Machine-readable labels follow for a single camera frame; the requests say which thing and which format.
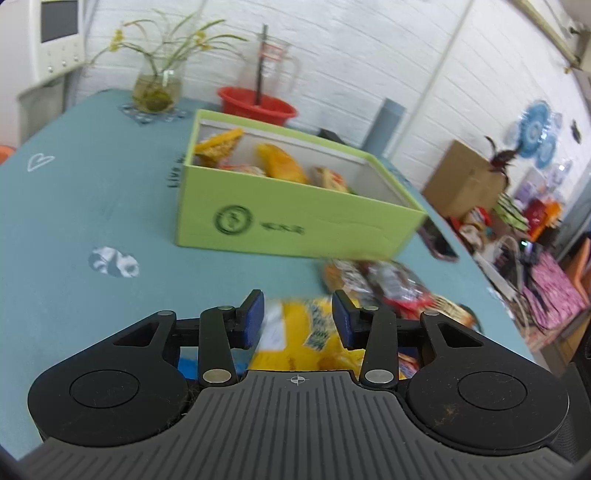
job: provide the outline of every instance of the blue tabletop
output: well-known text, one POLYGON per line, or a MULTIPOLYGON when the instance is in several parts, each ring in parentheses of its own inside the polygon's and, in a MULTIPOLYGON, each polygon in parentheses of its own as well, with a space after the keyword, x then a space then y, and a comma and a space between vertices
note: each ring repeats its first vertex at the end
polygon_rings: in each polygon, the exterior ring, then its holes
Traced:
MULTIPOLYGON (((61 360, 158 310, 196 317, 253 288, 267 298, 325 293, 319 260, 177 247, 175 168, 204 104, 183 100, 186 119, 140 126, 118 110, 128 101, 119 90, 92 96, 0 166, 0 444, 16 457, 41 442, 28 389, 61 360)), ((460 259, 434 259, 415 235, 398 260, 531 359, 476 264, 405 183, 460 259)))

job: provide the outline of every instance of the white brick wall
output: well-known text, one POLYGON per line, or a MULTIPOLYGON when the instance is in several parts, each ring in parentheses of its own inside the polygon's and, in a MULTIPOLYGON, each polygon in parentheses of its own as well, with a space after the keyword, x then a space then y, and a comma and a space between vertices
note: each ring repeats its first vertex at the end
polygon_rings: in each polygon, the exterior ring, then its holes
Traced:
MULTIPOLYGON (((415 108, 469 0, 210 0, 204 20, 227 19, 227 30, 254 37, 269 24, 271 35, 292 42, 303 74, 286 98, 300 128, 325 127, 359 145, 382 98, 415 108)), ((89 32, 89 57, 108 45, 123 20, 155 18, 151 8, 180 15, 195 0, 99 0, 89 32)), ((141 58, 106 54, 87 69, 77 98, 106 88, 133 87, 141 58)), ((238 59, 204 53, 187 67, 184 94, 217 102, 216 90, 232 85, 238 59)))
MULTIPOLYGON (((534 6, 558 30, 543 0, 534 6)), ((560 7, 553 0, 555 7, 560 7)), ((568 198, 591 158, 591 121, 573 74, 558 50, 508 0, 475 0, 436 81, 433 94, 398 145, 392 162, 418 187, 437 168, 452 139, 489 156, 484 135, 501 141, 511 122, 536 99, 562 112, 555 158, 575 164, 562 188, 568 198), (570 134, 575 119, 583 135, 570 134)), ((519 159, 509 169, 513 188, 532 165, 519 159)))

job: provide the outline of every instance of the pink cloth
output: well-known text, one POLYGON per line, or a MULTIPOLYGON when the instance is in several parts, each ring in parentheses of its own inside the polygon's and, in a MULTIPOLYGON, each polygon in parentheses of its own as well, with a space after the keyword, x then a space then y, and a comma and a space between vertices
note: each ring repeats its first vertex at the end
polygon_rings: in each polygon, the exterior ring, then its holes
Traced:
POLYGON ((546 313, 534 294, 523 288, 535 321, 540 327, 554 330, 566 325, 585 307, 579 292, 548 252, 540 255, 540 262, 532 269, 535 285, 548 309, 546 313))

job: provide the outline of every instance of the cardboard box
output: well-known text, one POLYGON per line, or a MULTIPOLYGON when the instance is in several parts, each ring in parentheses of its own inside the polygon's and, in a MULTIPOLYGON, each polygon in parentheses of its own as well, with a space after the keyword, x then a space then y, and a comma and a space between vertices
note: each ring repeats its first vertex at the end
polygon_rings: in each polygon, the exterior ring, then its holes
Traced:
POLYGON ((490 171, 487 159, 454 140, 423 189, 442 217, 461 218, 474 207, 489 211, 505 188, 505 176, 490 171))
POLYGON ((176 243, 182 247, 298 257, 392 258, 425 211, 372 155, 296 130, 199 110, 183 164, 176 243), (193 147, 241 127, 230 163, 260 165, 256 145, 273 143, 311 177, 340 173, 356 193, 193 165, 193 147))

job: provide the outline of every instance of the gray ridged plate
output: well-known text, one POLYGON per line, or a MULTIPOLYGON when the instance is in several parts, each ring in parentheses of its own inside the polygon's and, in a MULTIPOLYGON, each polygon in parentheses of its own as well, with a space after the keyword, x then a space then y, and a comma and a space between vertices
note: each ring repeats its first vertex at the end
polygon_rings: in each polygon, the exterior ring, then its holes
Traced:
POLYGON ((43 480, 549 480, 571 467, 549 449, 457 452, 418 430, 394 395, 365 390, 347 372, 261 371, 203 391, 156 437, 104 449, 50 439, 22 464, 43 480))

